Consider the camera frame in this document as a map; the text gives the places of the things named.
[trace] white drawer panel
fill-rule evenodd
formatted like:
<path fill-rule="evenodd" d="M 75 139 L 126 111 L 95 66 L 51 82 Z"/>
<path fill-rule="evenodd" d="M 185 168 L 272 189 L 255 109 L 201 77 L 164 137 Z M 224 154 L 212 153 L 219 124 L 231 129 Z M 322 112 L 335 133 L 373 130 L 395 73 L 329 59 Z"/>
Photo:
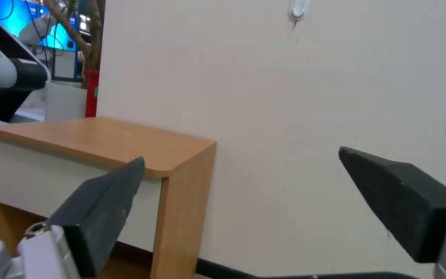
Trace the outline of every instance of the white drawer panel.
<path fill-rule="evenodd" d="M 0 141 L 0 203 L 49 217 L 84 181 L 107 170 Z M 152 251 L 161 181 L 143 180 L 121 242 Z"/>

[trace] wooden tabletop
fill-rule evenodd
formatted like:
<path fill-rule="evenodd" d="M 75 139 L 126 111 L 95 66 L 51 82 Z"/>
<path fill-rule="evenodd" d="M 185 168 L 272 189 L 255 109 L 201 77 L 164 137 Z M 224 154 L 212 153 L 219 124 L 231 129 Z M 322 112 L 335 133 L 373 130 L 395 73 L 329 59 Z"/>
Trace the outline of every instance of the wooden tabletop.
<path fill-rule="evenodd" d="M 146 175 L 175 173 L 215 141 L 104 117 L 0 126 L 0 139 L 105 165 L 144 157 Z"/>

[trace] blue light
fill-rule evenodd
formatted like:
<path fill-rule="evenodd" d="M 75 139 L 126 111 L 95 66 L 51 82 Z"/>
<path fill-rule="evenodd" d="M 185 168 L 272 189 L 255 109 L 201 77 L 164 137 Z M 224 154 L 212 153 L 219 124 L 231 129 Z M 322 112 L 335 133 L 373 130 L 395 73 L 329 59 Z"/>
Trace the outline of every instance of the blue light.
<path fill-rule="evenodd" d="M 44 5 L 38 5 L 32 0 L 27 0 L 30 7 L 30 11 L 25 4 L 25 0 L 14 0 L 14 10 L 11 16 L 7 19 L 0 20 L 0 24 L 4 26 L 11 34 L 18 36 L 20 31 L 27 26 L 27 24 L 32 24 L 31 20 L 39 18 L 49 11 Z M 0 18 L 5 18 L 11 12 L 12 0 L 0 0 Z M 71 25 L 76 28 L 75 20 L 70 21 Z M 64 51 L 75 51 L 76 44 L 69 37 L 65 29 L 61 24 L 57 24 L 51 27 L 51 32 L 49 35 L 42 39 L 39 45 L 48 46 L 50 48 L 62 49 Z"/>

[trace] red plant pot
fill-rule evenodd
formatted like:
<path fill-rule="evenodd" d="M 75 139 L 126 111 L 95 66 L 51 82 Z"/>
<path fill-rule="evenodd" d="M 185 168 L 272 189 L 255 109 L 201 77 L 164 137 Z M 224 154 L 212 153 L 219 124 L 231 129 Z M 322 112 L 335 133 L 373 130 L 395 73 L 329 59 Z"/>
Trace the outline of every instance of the red plant pot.
<path fill-rule="evenodd" d="M 99 86 L 99 71 L 98 70 L 84 70 L 89 84 L 87 86 L 87 99 L 85 100 L 85 117 L 95 117 L 98 106 L 98 98 L 96 90 Z"/>

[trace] beige wall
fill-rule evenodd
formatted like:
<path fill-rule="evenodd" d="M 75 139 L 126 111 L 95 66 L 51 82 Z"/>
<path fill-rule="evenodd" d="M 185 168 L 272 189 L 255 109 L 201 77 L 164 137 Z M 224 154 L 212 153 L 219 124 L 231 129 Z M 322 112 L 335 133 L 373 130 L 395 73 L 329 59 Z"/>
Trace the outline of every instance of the beige wall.
<path fill-rule="evenodd" d="M 340 145 L 446 184 L 446 1 L 108 1 L 99 115 L 213 138 L 201 257 L 259 275 L 429 277 L 370 212 Z"/>

